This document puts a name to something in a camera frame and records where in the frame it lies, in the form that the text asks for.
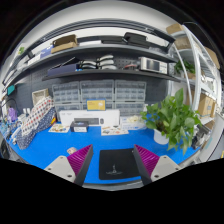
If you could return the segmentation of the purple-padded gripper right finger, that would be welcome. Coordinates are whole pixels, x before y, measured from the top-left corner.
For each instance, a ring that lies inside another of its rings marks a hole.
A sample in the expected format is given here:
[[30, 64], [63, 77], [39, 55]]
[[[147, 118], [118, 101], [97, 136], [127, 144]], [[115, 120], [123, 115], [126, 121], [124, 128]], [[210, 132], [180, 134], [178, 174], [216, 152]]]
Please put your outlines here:
[[133, 155], [143, 185], [150, 184], [181, 170], [181, 167], [167, 155], [157, 156], [139, 145], [134, 145]]

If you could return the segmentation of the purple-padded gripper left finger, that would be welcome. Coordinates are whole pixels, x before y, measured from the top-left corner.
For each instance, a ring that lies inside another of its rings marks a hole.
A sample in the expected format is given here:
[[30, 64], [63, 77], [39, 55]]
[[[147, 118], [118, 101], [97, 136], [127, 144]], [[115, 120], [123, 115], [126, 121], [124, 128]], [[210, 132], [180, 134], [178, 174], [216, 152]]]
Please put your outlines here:
[[45, 171], [82, 186], [93, 156], [93, 145], [90, 144], [82, 149], [66, 156], [59, 156], [51, 162]]

